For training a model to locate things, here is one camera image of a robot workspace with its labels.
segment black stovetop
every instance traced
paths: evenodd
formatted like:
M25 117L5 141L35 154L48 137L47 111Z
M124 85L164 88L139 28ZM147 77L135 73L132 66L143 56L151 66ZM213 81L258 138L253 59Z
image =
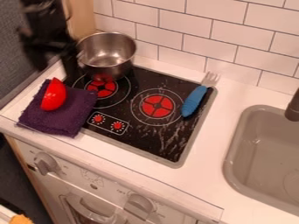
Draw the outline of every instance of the black stovetop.
M196 113L188 118L180 115L184 99L198 85L140 67L116 82L92 81L83 75L72 84L74 88L98 91L99 99L85 129L116 140L112 143L126 144L147 158L172 163L191 148L192 132L208 110L205 105L211 104L214 90L209 88Z

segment purple towel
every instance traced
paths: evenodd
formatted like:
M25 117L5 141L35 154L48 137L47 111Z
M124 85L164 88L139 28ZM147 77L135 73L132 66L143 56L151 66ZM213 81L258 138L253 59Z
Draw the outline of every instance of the purple towel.
M18 125L48 134L75 137L97 100L95 91L66 87L66 101L58 109L40 108L50 80L45 80L31 103L19 117Z

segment gray sink basin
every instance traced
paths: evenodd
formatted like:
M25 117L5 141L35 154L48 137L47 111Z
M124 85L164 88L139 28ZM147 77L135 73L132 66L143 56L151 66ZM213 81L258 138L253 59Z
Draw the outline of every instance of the gray sink basin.
M299 122L283 113L269 106L247 108L223 171L239 193L299 216Z

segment stainless steel pot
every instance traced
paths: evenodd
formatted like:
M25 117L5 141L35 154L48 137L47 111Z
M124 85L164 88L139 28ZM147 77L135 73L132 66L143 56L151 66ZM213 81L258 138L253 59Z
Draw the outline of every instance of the stainless steel pot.
M80 66L93 80L118 80L133 66L136 42L119 32L99 32L78 43Z

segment toy tomato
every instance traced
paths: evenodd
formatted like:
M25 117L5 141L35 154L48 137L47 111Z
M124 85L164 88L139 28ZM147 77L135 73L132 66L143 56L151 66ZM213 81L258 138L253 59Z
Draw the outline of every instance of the toy tomato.
M66 86L56 78L53 78L45 91L40 107L43 110L55 110L63 105L66 100Z

